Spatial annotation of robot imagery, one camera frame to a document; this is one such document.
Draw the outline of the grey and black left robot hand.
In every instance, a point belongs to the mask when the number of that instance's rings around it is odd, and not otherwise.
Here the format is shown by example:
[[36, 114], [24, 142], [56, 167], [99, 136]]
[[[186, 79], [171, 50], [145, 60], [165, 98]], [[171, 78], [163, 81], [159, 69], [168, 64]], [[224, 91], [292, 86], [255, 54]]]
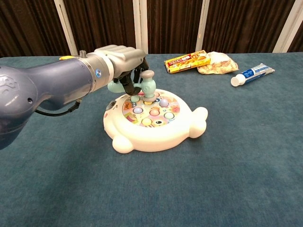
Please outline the grey and black left robot hand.
[[130, 96], [141, 91], [136, 83], [139, 82], [140, 73], [149, 69], [143, 50], [113, 44], [97, 48], [94, 53], [108, 57], [113, 65], [114, 75], [107, 85], [109, 91], [125, 92]]

